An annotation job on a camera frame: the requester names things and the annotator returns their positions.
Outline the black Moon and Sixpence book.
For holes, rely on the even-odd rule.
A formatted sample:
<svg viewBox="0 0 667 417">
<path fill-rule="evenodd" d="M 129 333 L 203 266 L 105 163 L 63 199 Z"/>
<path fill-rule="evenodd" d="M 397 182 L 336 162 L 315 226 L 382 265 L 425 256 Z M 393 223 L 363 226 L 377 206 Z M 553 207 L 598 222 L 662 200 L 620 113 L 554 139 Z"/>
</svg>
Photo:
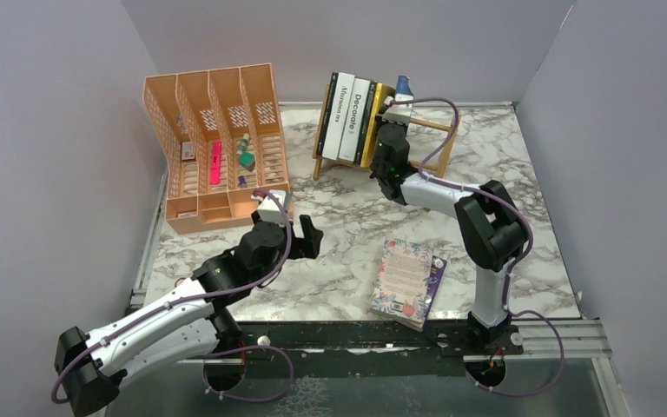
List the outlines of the black Moon and Sixpence book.
<svg viewBox="0 0 667 417">
<path fill-rule="evenodd" d="M 339 72 L 333 72 L 330 77 L 330 82 L 327 86 L 327 94 L 323 102 L 323 108 L 320 114 L 320 128 L 318 132 L 318 142 L 315 147 L 316 155 L 322 156 L 325 144 L 325 137 L 327 134 L 327 126 L 331 112 L 331 105 L 335 93 L 336 84 L 339 78 Z"/>
</svg>

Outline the white Afternoon tea book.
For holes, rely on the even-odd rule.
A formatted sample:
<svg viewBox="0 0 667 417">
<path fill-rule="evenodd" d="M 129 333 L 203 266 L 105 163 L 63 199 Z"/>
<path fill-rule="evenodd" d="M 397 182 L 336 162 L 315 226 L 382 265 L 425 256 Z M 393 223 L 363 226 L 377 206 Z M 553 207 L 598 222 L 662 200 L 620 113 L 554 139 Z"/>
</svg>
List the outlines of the white Afternoon tea book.
<svg viewBox="0 0 667 417">
<path fill-rule="evenodd" d="M 328 118 L 326 134 L 321 155 L 326 159 L 337 159 L 341 137 L 351 100 L 355 76 L 346 72 L 337 72 L 329 92 Z"/>
</svg>

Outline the white Decorate Furniture book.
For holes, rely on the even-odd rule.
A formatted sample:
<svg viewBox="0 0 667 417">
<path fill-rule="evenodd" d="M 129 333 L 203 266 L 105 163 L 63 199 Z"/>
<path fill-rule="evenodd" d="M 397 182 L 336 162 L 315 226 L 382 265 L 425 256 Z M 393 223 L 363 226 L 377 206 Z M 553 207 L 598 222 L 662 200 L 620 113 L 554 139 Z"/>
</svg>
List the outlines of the white Decorate Furniture book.
<svg viewBox="0 0 667 417">
<path fill-rule="evenodd" d="M 356 77 L 353 83 L 351 100 L 347 110 L 344 129 L 341 136 L 338 158 L 353 162 L 358 146 L 363 109 L 367 104 L 367 96 L 371 81 L 367 78 Z"/>
</svg>

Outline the yellow book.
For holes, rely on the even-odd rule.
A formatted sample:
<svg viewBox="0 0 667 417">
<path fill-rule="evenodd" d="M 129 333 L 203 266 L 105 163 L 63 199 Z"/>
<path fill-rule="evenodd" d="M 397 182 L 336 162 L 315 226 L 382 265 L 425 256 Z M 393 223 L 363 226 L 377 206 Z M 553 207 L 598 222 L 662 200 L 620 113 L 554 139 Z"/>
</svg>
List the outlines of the yellow book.
<svg viewBox="0 0 667 417">
<path fill-rule="evenodd" d="M 387 97 L 395 96 L 395 88 L 383 83 L 377 83 L 373 103 L 370 109 L 369 117 L 367 118 L 367 128 L 365 130 L 365 141 L 364 148 L 362 150 L 362 157 L 360 160 L 360 166 L 362 168 L 368 169 L 373 157 L 373 150 L 375 147 L 375 137 L 378 121 L 381 120 L 379 113 L 382 112 L 382 108 L 385 107 L 385 100 Z"/>
</svg>

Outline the dark green book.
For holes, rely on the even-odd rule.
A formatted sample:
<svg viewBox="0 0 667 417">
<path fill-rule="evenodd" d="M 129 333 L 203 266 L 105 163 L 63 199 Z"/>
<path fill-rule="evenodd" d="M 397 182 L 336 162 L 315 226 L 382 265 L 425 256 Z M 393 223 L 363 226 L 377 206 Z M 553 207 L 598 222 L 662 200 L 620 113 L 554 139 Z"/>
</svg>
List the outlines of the dark green book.
<svg viewBox="0 0 667 417">
<path fill-rule="evenodd" d="M 359 136 L 358 136 L 358 142 L 357 142 L 357 148 L 356 152 L 354 155 L 354 164 L 357 166 L 360 166 L 362 157 L 363 157 L 363 149 L 365 146 L 365 140 L 366 140 L 366 132 L 367 132 L 367 126 L 369 124 L 369 117 L 372 111 L 372 106 L 373 106 L 373 99 L 376 91 L 376 86 L 377 83 L 375 81 L 370 82 L 369 89 L 367 91 L 367 98 L 365 101 L 365 107 L 364 107 L 364 112 L 363 116 L 361 119 L 361 124 L 360 124 L 360 131 L 359 131 Z"/>
</svg>

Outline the blue orange book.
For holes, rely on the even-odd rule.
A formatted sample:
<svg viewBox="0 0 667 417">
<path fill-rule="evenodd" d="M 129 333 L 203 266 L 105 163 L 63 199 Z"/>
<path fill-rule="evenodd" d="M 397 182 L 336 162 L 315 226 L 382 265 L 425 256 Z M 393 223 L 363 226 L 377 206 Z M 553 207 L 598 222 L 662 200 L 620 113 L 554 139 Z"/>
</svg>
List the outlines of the blue orange book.
<svg viewBox="0 0 667 417">
<path fill-rule="evenodd" d="M 400 75 L 395 86 L 396 96 L 409 96 L 413 98 L 413 93 L 410 89 L 410 78 L 408 76 Z"/>
</svg>

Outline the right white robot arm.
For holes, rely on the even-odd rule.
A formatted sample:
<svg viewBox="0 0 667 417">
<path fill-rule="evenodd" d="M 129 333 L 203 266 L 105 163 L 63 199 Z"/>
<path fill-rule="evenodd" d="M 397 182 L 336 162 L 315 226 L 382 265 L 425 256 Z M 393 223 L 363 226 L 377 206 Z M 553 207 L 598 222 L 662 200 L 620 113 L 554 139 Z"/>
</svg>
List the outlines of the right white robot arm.
<svg viewBox="0 0 667 417">
<path fill-rule="evenodd" d="M 466 341 L 473 351 L 486 354 L 511 327 L 509 274 L 532 247 L 532 231 L 503 183 L 491 180 L 468 186 L 432 177 L 410 163 L 409 152 L 406 128 L 383 124 L 376 132 L 371 176 L 388 200 L 457 220 L 466 253 L 476 268 Z"/>
</svg>

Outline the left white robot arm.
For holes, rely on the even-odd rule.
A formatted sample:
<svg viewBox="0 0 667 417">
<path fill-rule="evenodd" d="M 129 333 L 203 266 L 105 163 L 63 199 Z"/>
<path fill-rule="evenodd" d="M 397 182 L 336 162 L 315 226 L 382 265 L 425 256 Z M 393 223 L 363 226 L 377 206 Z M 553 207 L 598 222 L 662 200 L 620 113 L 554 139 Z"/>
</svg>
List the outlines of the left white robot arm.
<svg viewBox="0 0 667 417">
<path fill-rule="evenodd" d="M 239 353 L 241 330 L 228 306 L 271 281 L 286 261 L 317 258 L 324 236 L 308 215 L 299 218 L 301 236 L 287 218 L 253 219 L 235 247 L 208 258 L 160 299 L 88 332 L 65 330 L 56 347 L 51 401 L 89 416 L 159 367 L 211 351 Z"/>
</svg>

